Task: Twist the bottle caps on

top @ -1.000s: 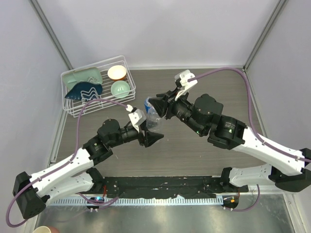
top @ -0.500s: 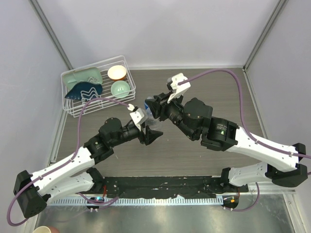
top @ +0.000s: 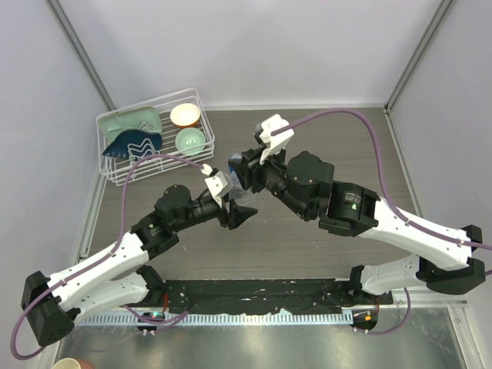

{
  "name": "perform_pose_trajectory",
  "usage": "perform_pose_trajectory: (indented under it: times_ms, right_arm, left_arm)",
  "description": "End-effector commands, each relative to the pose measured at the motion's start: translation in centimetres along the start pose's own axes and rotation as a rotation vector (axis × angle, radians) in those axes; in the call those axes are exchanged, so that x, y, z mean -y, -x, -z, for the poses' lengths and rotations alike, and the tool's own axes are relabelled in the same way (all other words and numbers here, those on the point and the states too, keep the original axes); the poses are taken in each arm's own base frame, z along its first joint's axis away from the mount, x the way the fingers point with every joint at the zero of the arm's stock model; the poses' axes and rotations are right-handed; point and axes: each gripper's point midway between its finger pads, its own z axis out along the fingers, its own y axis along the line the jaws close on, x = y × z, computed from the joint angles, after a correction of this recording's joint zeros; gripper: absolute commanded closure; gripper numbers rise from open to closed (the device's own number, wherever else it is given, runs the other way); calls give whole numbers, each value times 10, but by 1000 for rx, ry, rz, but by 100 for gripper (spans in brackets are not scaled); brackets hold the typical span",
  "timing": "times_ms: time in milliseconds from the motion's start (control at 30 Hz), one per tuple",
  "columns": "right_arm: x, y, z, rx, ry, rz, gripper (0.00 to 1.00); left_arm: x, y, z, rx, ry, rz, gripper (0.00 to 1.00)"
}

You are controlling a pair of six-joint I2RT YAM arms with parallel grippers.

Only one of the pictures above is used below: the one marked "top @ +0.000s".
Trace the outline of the clear unlabelled plastic bottle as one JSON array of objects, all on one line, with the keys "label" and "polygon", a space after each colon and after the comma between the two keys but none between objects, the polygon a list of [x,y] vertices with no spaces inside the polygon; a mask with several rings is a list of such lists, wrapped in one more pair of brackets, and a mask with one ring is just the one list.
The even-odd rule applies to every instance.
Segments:
[{"label": "clear unlabelled plastic bottle", "polygon": [[230,198],[234,199],[240,206],[255,208],[254,194],[250,190],[244,190],[242,188],[239,178],[234,171],[230,173],[230,176],[231,183],[233,184],[233,188],[229,192]]}]

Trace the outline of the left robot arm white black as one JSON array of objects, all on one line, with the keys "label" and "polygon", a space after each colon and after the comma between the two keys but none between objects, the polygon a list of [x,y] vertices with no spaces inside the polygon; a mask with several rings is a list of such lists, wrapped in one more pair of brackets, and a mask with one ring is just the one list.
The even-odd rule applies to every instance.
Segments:
[{"label": "left robot arm white black", "polygon": [[67,336],[76,324],[110,308],[143,302],[158,305],[164,283],[148,261],[179,242],[178,232],[210,220],[234,230],[257,214],[239,205],[228,189],[211,184],[192,198],[183,185],[167,188],[155,209],[130,231],[90,258],[49,276],[41,271],[25,279],[22,318],[40,347]]}]

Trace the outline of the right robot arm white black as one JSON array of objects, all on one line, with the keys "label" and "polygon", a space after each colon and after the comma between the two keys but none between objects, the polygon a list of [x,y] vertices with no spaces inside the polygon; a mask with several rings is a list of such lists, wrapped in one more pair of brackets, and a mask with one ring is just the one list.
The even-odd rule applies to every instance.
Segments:
[{"label": "right robot arm white black", "polygon": [[334,166],[303,151],[290,161],[280,151],[265,160],[262,150],[233,155],[228,165],[244,190],[269,191],[303,221],[341,237],[382,241],[408,251],[408,256],[380,265],[351,269],[348,297],[363,304],[399,288],[425,286],[448,295],[462,295],[486,281],[486,268],[473,258],[469,236],[477,228],[452,229],[392,210],[387,199],[358,184],[334,180]]}]

